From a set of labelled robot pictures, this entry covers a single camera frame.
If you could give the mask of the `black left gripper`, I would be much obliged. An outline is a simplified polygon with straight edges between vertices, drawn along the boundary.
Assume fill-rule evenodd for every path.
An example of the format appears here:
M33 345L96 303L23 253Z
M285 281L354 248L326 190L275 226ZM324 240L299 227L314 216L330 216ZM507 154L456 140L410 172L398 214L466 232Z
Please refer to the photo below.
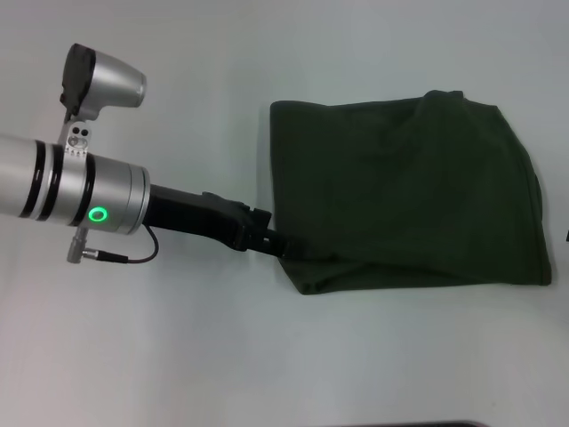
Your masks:
M150 188L144 225L210 238L240 252L251 250L280 259L302 259L307 245L268 228L272 213L227 200L158 185Z

